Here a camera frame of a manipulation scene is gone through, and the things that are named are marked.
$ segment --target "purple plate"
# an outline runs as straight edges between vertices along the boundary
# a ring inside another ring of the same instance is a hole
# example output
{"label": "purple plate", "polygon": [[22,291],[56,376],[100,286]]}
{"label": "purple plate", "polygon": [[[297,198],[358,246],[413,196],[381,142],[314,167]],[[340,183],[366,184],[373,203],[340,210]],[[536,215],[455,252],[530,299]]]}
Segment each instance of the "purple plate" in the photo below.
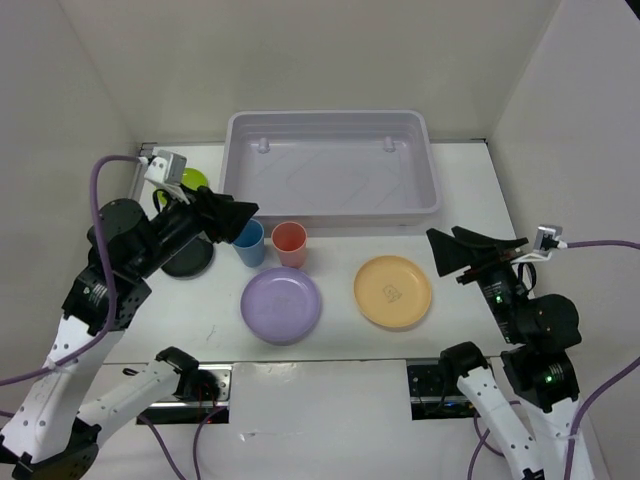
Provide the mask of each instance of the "purple plate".
{"label": "purple plate", "polygon": [[320,318],[320,294],[300,270],[272,268],[251,279],[242,292],[240,311],[256,337],[274,345],[302,340]]}

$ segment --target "orange plate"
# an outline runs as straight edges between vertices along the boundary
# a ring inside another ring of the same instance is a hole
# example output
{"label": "orange plate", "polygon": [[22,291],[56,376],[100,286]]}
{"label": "orange plate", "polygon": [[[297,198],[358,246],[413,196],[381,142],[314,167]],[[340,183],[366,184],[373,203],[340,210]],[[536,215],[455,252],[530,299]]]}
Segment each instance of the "orange plate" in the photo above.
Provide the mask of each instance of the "orange plate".
{"label": "orange plate", "polygon": [[431,304],[431,284],[406,258],[386,255],[365,263],[353,282],[362,314],[385,328],[416,324]]}

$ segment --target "red cup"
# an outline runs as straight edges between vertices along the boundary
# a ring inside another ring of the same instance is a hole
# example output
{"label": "red cup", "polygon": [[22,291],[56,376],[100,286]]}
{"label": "red cup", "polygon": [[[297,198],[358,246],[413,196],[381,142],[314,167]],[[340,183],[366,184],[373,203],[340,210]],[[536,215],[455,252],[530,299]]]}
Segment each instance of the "red cup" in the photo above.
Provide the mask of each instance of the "red cup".
{"label": "red cup", "polygon": [[307,231],[296,222],[284,222],[271,233],[280,263],[285,267],[300,268],[307,259]]}

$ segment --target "cup rim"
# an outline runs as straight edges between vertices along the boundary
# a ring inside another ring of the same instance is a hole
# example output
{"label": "cup rim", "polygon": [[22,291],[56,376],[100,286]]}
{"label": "cup rim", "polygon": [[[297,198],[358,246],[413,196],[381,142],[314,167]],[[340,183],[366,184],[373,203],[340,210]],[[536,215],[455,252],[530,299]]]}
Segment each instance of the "cup rim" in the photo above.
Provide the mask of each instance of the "cup rim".
{"label": "cup rim", "polygon": [[249,245],[248,247],[241,247],[240,245],[236,245],[236,241],[234,241],[232,243],[234,248],[239,248],[240,250],[247,250],[249,248],[253,248],[256,245],[258,245],[262,240],[264,240],[264,226],[262,225],[262,223],[260,223],[258,220],[254,219],[254,218],[250,218],[249,221],[247,222],[247,225],[249,225],[249,223],[257,223],[260,226],[260,238],[253,244]]}
{"label": "cup rim", "polygon": [[[276,231],[278,228],[280,228],[281,226],[283,226],[283,225],[287,225],[287,224],[297,225],[297,226],[298,226],[298,227],[300,227],[300,228],[302,229],[302,231],[304,232],[304,242],[302,242],[302,245],[300,245],[298,248],[296,248],[296,249],[294,249],[294,250],[283,250],[283,249],[281,249],[280,247],[278,247],[278,246],[276,245],[276,242],[274,242],[274,241],[273,241],[273,234],[275,233],[275,231]],[[307,235],[307,229],[306,229],[306,228],[304,228],[304,226],[302,226],[302,225],[301,225],[301,224],[299,224],[298,222],[292,222],[292,221],[282,222],[282,223],[279,223],[278,225],[276,225],[276,227],[271,231],[271,243],[273,243],[273,247],[274,247],[277,251],[282,252],[282,253],[295,253],[295,252],[297,252],[297,251],[299,251],[299,250],[302,250],[302,249],[307,245],[307,238],[308,238],[308,235]]]}

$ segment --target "white wall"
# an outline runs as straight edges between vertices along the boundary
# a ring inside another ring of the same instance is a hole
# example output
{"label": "white wall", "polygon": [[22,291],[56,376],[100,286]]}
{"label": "white wall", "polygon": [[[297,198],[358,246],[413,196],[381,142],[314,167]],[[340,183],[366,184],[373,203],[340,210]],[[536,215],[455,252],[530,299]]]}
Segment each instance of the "white wall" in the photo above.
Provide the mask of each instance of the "white wall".
{"label": "white wall", "polygon": [[[0,62],[0,377],[6,378],[42,364],[62,301],[86,264],[93,163],[135,150],[57,2],[0,2]],[[106,168],[101,198],[126,194],[131,173]],[[0,408],[17,408],[28,386],[0,389]]]}
{"label": "white wall", "polygon": [[558,0],[61,0],[138,140],[247,109],[412,108],[485,137]]}
{"label": "white wall", "polygon": [[[489,147],[516,232],[640,241],[640,21],[624,0],[563,0]],[[572,298],[584,343],[571,350],[582,391],[640,354],[640,255],[601,248],[538,269],[541,292]],[[638,478],[638,374],[601,397],[592,419],[611,478]]]}

